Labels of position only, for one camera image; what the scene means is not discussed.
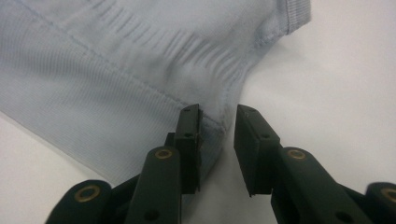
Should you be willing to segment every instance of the white table surface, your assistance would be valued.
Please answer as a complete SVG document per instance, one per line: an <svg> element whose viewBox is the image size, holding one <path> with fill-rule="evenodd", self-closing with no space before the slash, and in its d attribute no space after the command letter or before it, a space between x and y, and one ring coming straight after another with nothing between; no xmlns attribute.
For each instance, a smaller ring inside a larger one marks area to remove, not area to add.
<svg viewBox="0 0 396 224"><path fill-rule="evenodd" d="M312 1L312 21L283 37L248 77L241 104L258 109L283 146L310 151L363 193L396 183L396 1ZM75 184L103 179L0 114L0 223L43 223ZM276 223L270 196L248 197L233 151L183 223Z"/></svg>

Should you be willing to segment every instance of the light blue cloth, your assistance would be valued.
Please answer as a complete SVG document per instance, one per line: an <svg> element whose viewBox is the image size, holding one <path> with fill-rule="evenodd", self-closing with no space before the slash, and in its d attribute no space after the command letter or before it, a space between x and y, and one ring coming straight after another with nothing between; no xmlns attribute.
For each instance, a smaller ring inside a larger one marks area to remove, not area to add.
<svg viewBox="0 0 396 224"><path fill-rule="evenodd" d="M249 69L309 0L0 2L0 109L113 184L204 110L203 176Z"/></svg>

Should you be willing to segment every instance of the stitching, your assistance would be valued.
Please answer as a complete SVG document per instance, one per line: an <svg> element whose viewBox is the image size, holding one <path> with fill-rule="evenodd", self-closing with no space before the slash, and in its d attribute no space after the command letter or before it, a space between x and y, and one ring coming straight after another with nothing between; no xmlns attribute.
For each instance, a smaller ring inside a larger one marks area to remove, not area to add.
<svg viewBox="0 0 396 224"><path fill-rule="evenodd" d="M68 33L65 32L64 30L62 30L60 27L58 27L57 25L55 25L53 22L48 21L48 20L47 20L43 15L41 15L40 13L38 13L38 12L35 11L34 9L32 9L32 8L30 8L30 7L28 7L28 6L26 6L21 0L16 0L16 2L19 3L20 5L22 5L23 7L25 7L25 8L26 8L28 11L30 11L32 14L36 15L36 16L37 16L38 18L40 18L42 21L46 22L50 27L52 27L52 28L56 29L57 31L59 31L59 32L65 34L65 35L67 35L67 36L69 36L69 37L71 38L71 40L72 40L75 44L77 44L77 45L83 47L84 49L88 50L88 51L91 52L94 56L97 56L98 58L104 60L107 64L109 64L109 65L111 66L111 68L112 68L113 70L116 70L117 72L120 72L120 74L122 74L121 77L126 78L123 71L121 71L117 66L115 66L114 63L110 62L108 59L106 59L105 57L103 57L101 54L99 54L99 53L97 53L95 50L90 49L90 48L88 48L87 46L85 46L83 43L81 43L79 40L77 40L73 35L68 34ZM179 109L181 109L181 108L183 108L183 107L185 107L185 106L188 105L187 103L182 102L182 101L179 100L179 99L175 99L174 97L172 97L172 96L170 96L170 95L168 95L168 94L166 94L166 93L164 93L164 92L161 92L161 91L158 91L158 90L154 89L154 88L151 87L148 83L146 83L146 82L144 82L144 81L138 79L138 78L135 77L135 76L131 76L131 78L132 78L132 79L135 79L136 81L138 81L141 85L143 84L144 86L146 86L146 87L148 87L149 89L151 89L151 90L153 91L153 93L160 94L160 95L162 95L162 96L164 96L164 97L170 99L171 101L174 102L174 104L178 105L177 107L178 107ZM221 123L219 123L219 122L213 120L213 119L210 118L208 115L205 115L205 114L204 114L204 117L206 117L207 120L213 122L215 125L219 126L222 130L225 130L224 127L222 127Z"/></svg>

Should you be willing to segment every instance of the metal rivet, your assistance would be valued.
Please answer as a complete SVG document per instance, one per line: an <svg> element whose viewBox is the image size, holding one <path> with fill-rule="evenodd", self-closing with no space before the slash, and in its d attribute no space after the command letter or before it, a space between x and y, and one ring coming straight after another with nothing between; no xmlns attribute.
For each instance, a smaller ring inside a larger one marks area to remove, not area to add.
<svg viewBox="0 0 396 224"><path fill-rule="evenodd" d="M288 151L288 155L296 160L305 159L305 154L297 149L292 149Z"/></svg>
<svg viewBox="0 0 396 224"><path fill-rule="evenodd" d="M155 157L157 157L160 160L167 159L172 156L172 151L169 149L160 149L155 152Z"/></svg>
<svg viewBox="0 0 396 224"><path fill-rule="evenodd" d="M396 203L396 189L381 189L382 195L384 195L388 200Z"/></svg>
<svg viewBox="0 0 396 224"><path fill-rule="evenodd" d="M78 201L79 203L85 203L96 198L99 195L99 193L100 193L99 187L97 187L96 185L89 185L76 192L75 200Z"/></svg>

